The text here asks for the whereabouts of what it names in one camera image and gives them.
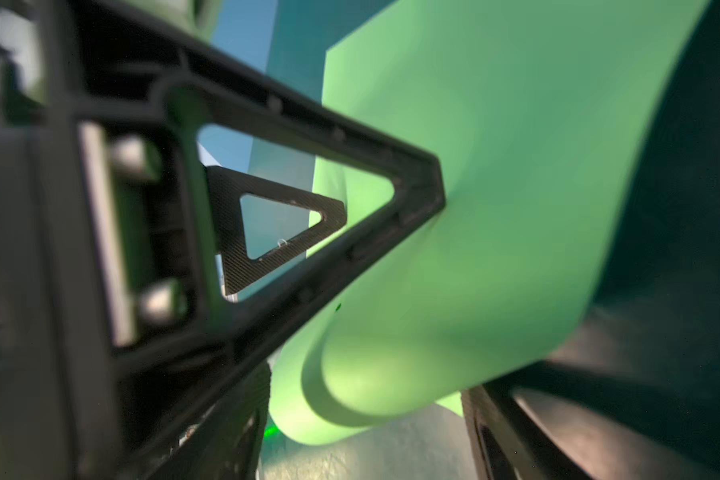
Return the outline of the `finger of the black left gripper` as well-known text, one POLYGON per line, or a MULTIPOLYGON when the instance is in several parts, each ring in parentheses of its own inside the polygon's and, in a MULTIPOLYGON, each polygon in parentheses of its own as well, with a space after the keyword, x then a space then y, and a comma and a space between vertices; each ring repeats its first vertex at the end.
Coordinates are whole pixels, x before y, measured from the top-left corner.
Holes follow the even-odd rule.
POLYGON ((250 479, 266 360, 440 212, 431 154, 128 1, 42 1, 84 479, 250 479))
POLYGON ((225 297, 250 294, 347 224, 338 199, 222 166, 208 166, 206 179, 225 297))

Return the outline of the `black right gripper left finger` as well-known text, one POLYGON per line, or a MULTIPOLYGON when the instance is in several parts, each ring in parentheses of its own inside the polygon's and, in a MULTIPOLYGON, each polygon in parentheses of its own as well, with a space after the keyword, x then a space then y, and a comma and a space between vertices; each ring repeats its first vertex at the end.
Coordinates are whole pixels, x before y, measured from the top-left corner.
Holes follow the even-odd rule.
POLYGON ((264 362, 219 400, 152 479, 254 479, 268 418, 271 369, 264 362))

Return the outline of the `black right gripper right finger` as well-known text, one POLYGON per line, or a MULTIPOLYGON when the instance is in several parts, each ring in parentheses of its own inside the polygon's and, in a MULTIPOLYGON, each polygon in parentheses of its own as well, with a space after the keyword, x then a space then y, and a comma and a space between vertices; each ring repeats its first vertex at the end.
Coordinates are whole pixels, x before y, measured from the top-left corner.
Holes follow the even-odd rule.
POLYGON ((462 405, 481 479, 720 479, 720 400, 545 361, 462 405))

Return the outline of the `green square paper sheet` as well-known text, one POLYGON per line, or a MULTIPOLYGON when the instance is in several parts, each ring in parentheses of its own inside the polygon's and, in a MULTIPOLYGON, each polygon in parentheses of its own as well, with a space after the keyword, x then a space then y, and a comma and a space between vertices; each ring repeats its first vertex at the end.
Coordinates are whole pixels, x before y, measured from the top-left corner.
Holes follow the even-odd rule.
POLYGON ((579 324, 703 1, 398 1, 323 103, 434 153, 446 207, 283 347, 270 413, 325 445, 539 360, 579 324))

